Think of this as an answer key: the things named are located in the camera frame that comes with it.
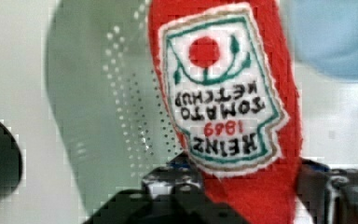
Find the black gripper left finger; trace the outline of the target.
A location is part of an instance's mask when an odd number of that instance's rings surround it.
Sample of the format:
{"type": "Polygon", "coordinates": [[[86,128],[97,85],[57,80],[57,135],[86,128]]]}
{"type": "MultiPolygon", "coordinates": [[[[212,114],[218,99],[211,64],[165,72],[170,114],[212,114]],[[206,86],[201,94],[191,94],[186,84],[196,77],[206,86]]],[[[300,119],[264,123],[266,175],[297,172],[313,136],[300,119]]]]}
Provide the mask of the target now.
{"type": "Polygon", "coordinates": [[[139,189],[113,196],[83,224],[249,224],[207,197],[200,171],[184,153],[145,175],[139,189]]]}

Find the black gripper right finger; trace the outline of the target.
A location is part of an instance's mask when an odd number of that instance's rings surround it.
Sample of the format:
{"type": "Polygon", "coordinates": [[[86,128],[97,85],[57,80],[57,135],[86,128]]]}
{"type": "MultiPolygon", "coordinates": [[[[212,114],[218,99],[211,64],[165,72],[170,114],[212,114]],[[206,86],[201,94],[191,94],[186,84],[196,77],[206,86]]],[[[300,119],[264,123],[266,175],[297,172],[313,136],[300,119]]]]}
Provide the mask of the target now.
{"type": "Polygon", "coordinates": [[[296,193],[314,224],[358,224],[358,169],[303,159],[296,193]]]}

